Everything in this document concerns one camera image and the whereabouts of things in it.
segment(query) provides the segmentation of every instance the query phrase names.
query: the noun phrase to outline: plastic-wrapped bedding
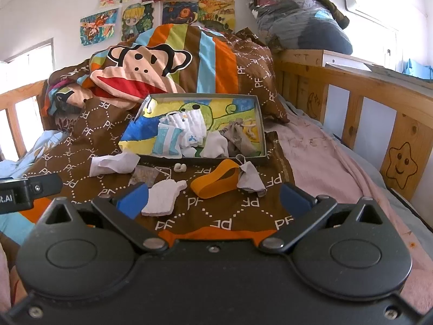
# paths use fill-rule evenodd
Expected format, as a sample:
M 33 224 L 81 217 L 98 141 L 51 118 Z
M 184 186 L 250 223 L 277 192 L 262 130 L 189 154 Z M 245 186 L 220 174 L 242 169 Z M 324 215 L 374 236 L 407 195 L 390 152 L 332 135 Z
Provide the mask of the plastic-wrapped bedding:
M 320 49 L 350 55 L 352 44 L 317 0 L 250 0 L 258 30 L 272 51 Z

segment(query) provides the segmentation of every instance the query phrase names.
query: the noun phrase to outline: window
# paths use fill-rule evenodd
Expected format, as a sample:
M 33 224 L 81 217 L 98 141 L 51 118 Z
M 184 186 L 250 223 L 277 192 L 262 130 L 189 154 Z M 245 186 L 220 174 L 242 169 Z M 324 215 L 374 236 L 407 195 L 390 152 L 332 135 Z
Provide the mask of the window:
M 53 40 L 46 41 L 0 64 L 0 94 L 44 80 L 54 70 Z M 16 104 L 25 148 L 31 150 L 43 132 L 36 97 Z M 0 148 L 5 159 L 18 160 L 6 111 L 0 111 Z

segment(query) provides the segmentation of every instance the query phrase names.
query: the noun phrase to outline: pink blanket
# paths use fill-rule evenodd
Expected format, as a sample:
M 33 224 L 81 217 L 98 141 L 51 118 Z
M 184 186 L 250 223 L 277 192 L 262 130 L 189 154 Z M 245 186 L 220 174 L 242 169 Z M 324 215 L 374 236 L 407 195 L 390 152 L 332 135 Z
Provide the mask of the pink blanket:
M 339 203 L 353 204 L 362 196 L 373 197 L 408 247 L 413 268 L 401 293 L 421 313 L 433 307 L 433 262 L 388 199 L 364 170 L 338 144 L 310 121 L 288 111 L 290 123 L 267 122 L 266 131 L 277 131 L 293 169 L 295 184 L 316 197 L 326 194 Z

